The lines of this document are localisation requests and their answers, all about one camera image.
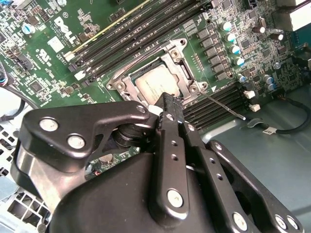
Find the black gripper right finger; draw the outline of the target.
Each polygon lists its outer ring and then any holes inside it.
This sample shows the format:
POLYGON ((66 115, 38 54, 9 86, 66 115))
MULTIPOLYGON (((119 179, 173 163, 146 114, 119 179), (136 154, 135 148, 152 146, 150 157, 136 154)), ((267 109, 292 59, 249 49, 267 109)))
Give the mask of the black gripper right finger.
POLYGON ((304 227, 221 142, 204 143, 181 125, 186 160, 194 165, 216 233, 302 233, 304 227))

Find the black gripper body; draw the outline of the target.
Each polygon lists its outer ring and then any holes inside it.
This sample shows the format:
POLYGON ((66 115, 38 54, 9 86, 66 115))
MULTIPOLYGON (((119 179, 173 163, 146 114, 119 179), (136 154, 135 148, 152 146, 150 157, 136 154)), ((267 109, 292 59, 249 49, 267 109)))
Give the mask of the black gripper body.
POLYGON ((135 155, 70 191, 58 204, 52 233, 213 233, 207 178, 199 165, 187 170, 190 213, 174 228, 151 217, 152 153, 135 155))

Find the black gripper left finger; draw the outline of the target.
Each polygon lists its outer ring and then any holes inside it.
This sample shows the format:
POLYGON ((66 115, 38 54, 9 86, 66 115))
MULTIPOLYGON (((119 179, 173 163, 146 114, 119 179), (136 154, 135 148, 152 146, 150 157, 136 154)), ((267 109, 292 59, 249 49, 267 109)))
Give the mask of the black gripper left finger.
POLYGON ((30 180, 52 216, 72 190, 142 153, 152 153, 149 213, 184 220, 190 211, 181 102, 161 95, 155 105, 136 101, 28 112, 20 129, 16 167, 30 180))

